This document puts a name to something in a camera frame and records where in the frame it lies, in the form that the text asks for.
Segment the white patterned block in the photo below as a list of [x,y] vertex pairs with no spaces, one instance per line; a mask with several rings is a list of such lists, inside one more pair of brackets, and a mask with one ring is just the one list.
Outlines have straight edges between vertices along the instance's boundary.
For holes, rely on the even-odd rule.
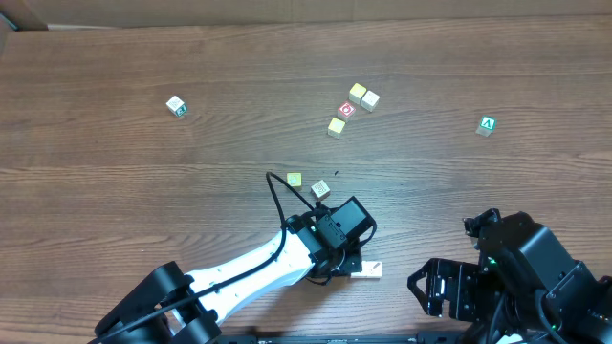
[[324,180],[320,180],[311,186],[311,193],[321,202],[331,194],[331,189]]

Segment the white block green edge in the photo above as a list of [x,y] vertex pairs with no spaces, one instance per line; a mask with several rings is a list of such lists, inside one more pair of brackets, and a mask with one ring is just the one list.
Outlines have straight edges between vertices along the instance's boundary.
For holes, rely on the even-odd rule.
[[366,272],[366,268],[363,266],[363,262],[352,262],[351,263],[351,278],[362,278],[364,273]]

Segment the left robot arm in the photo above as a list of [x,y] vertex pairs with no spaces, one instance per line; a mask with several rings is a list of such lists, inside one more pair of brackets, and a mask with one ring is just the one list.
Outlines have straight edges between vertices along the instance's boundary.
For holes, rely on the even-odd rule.
[[320,285],[361,271],[363,233],[377,224],[350,198],[282,221],[266,244],[217,267],[182,272],[169,262],[149,273],[96,325],[97,343],[211,343],[220,326],[262,295],[303,279]]

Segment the white block red mark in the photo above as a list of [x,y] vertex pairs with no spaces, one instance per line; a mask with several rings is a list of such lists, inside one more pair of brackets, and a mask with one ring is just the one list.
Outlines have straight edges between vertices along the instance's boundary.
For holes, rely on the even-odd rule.
[[364,261],[362,263],[363,273],[367,278],[381,279],[383,277],[383,264],[375,261]]

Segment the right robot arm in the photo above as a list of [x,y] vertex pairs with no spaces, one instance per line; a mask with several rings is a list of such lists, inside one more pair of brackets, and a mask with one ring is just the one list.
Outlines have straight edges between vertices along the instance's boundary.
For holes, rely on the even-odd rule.
[[431,258],[407,279],[426,314],[449,305],[452,319],[469,323],[457,342],[610,342],[610,277],[596,279],[549,227],[496,208],[463,223],[478,262]]

